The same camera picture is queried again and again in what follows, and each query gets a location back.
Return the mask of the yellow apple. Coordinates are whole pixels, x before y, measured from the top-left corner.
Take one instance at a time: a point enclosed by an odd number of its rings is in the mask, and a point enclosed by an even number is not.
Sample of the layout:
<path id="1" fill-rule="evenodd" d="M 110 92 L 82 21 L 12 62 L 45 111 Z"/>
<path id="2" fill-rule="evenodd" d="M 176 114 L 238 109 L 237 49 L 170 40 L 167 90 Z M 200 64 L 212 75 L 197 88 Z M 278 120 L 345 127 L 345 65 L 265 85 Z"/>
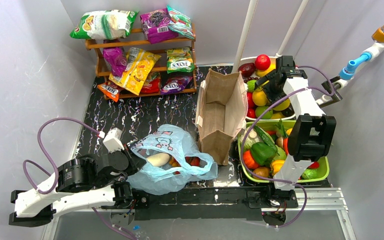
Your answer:
<path id="1" fill-rule="evenodd" d="M 255 90 L 252 93 L 252 101 L 256 106 L 259 107 L 266 106 L 269 103 L 267 95 L 263 90 Z"/>

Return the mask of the white radish with leaves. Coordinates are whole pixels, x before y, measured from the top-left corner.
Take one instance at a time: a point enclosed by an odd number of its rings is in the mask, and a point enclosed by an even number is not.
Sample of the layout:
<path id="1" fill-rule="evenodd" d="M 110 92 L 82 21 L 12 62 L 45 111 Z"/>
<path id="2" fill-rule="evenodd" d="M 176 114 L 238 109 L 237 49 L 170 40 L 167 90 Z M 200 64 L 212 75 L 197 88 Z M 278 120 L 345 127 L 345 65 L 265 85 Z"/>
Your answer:
<path id="1" fill-rule="evenodd" d="M 146 160 L 154 167 L 162 167 L 167 164 L 170 159 L 171 156 L 164 152 L 150 155 L 146 158 Z"/>

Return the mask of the light blue plastic grocery bag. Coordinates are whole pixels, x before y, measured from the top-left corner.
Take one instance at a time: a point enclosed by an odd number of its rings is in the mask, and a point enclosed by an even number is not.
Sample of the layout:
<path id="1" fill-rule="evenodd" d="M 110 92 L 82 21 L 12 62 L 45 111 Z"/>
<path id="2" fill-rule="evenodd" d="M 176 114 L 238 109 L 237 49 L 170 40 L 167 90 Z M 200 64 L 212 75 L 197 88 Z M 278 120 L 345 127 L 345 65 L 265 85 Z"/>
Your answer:
<path id="1" fill-rule="evenodd" d="M 149 194 L 178 192 L 189 182 L 213 180 L 218 176 L 213 157 L 200 152 L 192 136 L 175 125 L 161 125 L 130 149 L 145 160 L 145 165 L 127 181 L 132 188 Z"/>

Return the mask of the orange food piece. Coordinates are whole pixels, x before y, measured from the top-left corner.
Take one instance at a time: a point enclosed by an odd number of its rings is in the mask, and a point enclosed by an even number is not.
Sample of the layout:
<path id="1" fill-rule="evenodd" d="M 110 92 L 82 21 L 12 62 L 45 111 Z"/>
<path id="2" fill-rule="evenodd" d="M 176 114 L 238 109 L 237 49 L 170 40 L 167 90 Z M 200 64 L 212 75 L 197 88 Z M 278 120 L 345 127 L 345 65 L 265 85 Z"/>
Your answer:
<path id="1" fill-rule="evenodd" d="M 180 167 L 180 164 L 178 163 L 178 161 L 173 156 L 170 157 L 168 163 L 173 168 Z"/>

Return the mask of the red cherry bunch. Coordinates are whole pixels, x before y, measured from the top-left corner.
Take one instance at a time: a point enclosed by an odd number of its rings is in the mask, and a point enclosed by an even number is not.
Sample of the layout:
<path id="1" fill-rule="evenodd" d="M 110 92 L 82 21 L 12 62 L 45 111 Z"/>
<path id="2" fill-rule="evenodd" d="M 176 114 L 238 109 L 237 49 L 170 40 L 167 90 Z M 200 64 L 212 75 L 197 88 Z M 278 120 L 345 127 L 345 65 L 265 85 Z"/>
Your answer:
<path id="1" fill-rule="evenodd" d="M 195 166 L 195 167 L 199 167 L 200 166 L 200 163 L 201 163 L 201 160 L 198 158 L 198 157 L 195 157 L 195 156 L 186 156 L 185 157 L 185 161 L 191 165 L 191 166 Z"/>

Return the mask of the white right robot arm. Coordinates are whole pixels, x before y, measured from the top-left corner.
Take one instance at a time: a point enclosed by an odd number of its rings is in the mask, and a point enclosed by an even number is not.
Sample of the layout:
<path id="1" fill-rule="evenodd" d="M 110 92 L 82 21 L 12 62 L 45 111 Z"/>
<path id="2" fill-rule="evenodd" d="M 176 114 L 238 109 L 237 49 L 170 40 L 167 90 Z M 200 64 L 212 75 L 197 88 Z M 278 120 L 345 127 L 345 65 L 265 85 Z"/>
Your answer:
<path id="1" fill-rule="evenodd" d="M 307 74 L 296 68 L 290 55 L 276 58 L 275 69 L 260 78 L 255 87 L 262 89 L 272 108 L 289 100 L 297 118 L 288 140 L 286 160 L 273 177 L 277 190 L 293 190 L 305 169 L 328 154 L 336 119 L 319 107 Z"/>

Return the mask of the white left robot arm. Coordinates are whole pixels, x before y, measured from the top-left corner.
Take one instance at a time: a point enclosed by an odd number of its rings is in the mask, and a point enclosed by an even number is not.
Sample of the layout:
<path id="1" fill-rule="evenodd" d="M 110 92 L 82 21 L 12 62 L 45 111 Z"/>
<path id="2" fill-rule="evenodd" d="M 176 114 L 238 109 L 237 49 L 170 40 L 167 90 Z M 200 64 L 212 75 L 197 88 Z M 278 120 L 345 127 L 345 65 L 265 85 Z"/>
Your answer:
<path id="1" fill-rule="evenodd" d="M 14 212 L 8 224 L 34 228 L 83 209 L 127 209 L 135 201 L 127 179 L 146 163 L 127 145 L 102 156 L 85 154 L 71 159 L 57 168 L 57 185 L 50 193 L 41 194 L 37 189 L 11 192 Z"/>

